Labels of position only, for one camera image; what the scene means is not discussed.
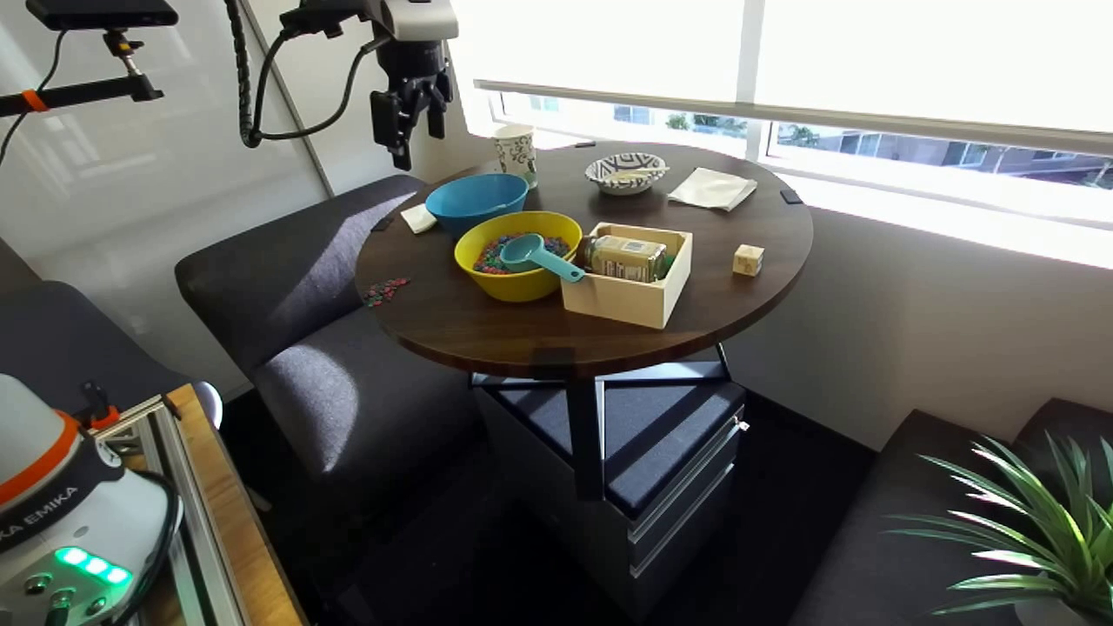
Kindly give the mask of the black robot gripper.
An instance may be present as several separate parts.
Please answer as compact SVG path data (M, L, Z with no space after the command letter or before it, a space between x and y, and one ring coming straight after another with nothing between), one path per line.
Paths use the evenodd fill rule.
M450 50L441 42L385 42L379 50L379 65L389 87L373 94L373 139L389 152L389 161L406 171L406 116L428 111L428 134L446 139L452 80Z

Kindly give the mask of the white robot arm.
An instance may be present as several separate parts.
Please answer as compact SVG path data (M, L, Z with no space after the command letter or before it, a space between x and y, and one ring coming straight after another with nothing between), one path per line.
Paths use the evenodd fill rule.
M181 496L116 442L170 417L184 384L61 280L9 289L0 329L0 626L123 626Z

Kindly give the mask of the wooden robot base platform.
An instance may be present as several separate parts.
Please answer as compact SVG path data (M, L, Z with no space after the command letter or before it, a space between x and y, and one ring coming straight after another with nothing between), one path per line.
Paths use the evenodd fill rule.
M130 461L178 486L181 526L156 585L130 626L304 626L304 606L222 438L222 398L184 384L131 402L116 442Z

